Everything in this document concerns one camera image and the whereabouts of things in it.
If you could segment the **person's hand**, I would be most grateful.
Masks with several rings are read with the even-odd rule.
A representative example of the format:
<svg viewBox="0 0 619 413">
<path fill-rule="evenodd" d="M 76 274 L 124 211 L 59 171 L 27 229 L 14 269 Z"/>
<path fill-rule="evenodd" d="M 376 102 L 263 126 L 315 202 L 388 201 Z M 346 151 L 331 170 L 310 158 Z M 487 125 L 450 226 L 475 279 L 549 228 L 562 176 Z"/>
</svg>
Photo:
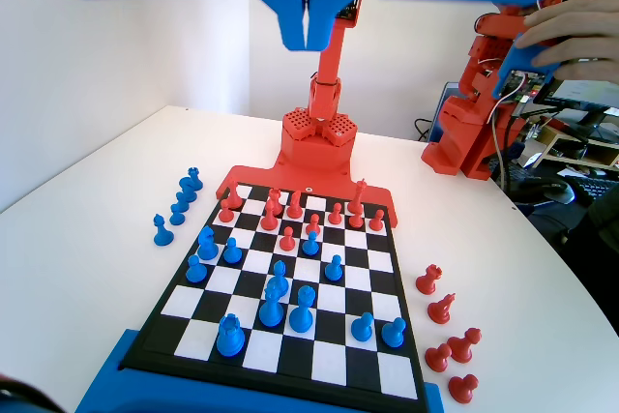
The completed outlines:
<svg viewBox="0 0 619 413">
<path fill-rule="evenodd" d="M 538 54 L 534 66 L 557 64 L 554 76 L 563 81 L 618 82 L 618 0 L 569 0 L 528 15 L 524 25 L 518 48 L 560 41 Z"/>
</svg>

